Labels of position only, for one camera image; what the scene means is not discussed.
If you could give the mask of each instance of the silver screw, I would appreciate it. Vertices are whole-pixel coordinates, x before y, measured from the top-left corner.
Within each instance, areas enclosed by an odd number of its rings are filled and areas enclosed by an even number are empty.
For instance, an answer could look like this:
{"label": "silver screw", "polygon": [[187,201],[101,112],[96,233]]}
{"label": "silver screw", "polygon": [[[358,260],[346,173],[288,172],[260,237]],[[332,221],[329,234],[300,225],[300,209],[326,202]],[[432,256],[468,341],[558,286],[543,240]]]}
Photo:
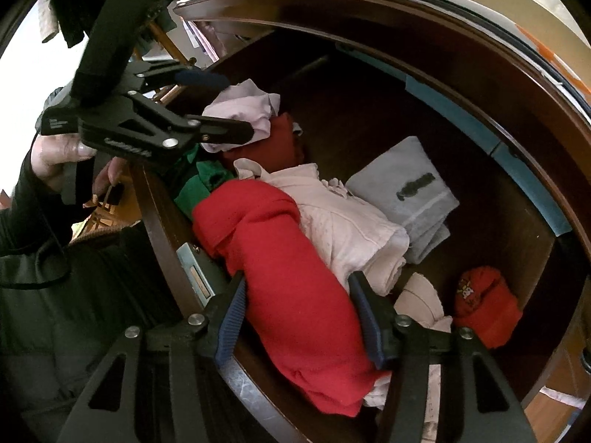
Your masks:
{"label": "silver screw", "polygon": [[162,146],[164,146],[164,148],[174,148],[177,145],[178,140],[176,138],[166,138],[166,140],[162,142]]}
{"label": "silver screw", "polygon": [[410,326],[410,324],[413,322],[413,320],[411,320],[410,316],[406,316],[406,315],[396,315],[396,324],[399,327],[403,327],[403,328],[407,328]]}
{"label": "silver screw", "polygon": [[462,337],[464,340],[471,340],[472,338],[474,338],[474,331],[472,331],[471,328],[462,327],[459,330],[457,330],[457,332],[460,334],[460,337]]}
{"label": "silver screw", "polygon": [[126,338],[137,338],[140,335],[140,327],[132,326],[125,330],[125,337]]}
{"label": "silver screw", "polygon": [[187,318],[187,322],[192,327],[199,327],[205,323],[205,316],[203,316],[201,313],[193,313]]}

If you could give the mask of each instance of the fingernail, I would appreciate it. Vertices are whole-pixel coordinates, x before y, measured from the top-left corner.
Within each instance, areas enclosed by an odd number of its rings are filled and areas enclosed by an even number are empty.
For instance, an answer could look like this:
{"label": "fingernail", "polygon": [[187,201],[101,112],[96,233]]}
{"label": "fingernail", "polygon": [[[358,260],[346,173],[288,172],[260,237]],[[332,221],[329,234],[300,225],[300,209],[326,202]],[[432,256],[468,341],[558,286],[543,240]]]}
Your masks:
{"label": "fingernail", "polygon": [[78,156],[80,158],[90,158],[96,155],[96,150],[90,146],[86,146],[84,143],[78,143]]}

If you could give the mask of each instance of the red beanie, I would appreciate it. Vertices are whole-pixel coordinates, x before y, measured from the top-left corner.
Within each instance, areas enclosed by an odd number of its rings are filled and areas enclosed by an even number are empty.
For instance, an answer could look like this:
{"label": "red beanie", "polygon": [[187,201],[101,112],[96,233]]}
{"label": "red beanie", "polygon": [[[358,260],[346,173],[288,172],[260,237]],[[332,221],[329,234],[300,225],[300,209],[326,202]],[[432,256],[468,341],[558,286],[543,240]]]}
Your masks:
{"label": "red beanie", "polygon": [[491,266],[463,273],[455,306],[456,327],[472,328],[487,348],[507,343],[522,315],[505,278]]}

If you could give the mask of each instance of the fabric pile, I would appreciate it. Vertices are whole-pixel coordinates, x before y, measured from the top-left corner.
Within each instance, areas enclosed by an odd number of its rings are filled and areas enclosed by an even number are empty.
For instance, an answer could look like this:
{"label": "fabric pile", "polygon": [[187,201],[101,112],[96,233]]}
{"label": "fabric pile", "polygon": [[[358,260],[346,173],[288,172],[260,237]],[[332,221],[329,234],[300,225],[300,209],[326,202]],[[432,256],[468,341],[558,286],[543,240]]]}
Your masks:
{"label": "fabric pile", "polygon": [[[444,221],[459,202],[414,136],[346,185],[320,179],[280,101],[250,79],[222,91],[203,114],[249,121],[252,140],[197,146],[167,176],[171,192],[208,254],[223,258],[231,275],[244,271],[246,318],[277,369],[322,412],[383,409],[395,375],[368,359],[348,277],[362,271],[375,293],[388,295],[407,260],[420,263],[449,236]],[[506,296],[504,281],[473,286],[478,295]],[[491,299],[457,300],[456,325],[478,326],[486,313],[484,327],[494,326]],[[503,301],[516,323],[514,301]],[[394,308],[425,328],[451,330],[452,317],[419,273]],[[423,442],[437,435],[440,387],[441,368],[431,365]]]}
{"label": "fabric pile", "polygon": [[416,136],[409,136],[349,178],[347,189],[406,229],[409,263],[420,263],[450,236],[445,218],[459,201]]}

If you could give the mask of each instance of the black jacket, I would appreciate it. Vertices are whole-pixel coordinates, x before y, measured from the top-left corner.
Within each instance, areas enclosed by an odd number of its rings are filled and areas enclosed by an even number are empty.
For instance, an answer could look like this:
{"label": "black jacket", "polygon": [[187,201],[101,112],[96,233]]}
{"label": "black jacket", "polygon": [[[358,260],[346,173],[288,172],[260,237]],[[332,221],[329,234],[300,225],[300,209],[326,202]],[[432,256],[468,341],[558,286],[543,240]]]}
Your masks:
{"label": "black jacket", "polygon": [[27,155],[0,211],[0,365],[13,408],[54,442],[76,398],[129,325],[181,318],[142,224],[108,245],[68,245],[88,210],[66,207]]}

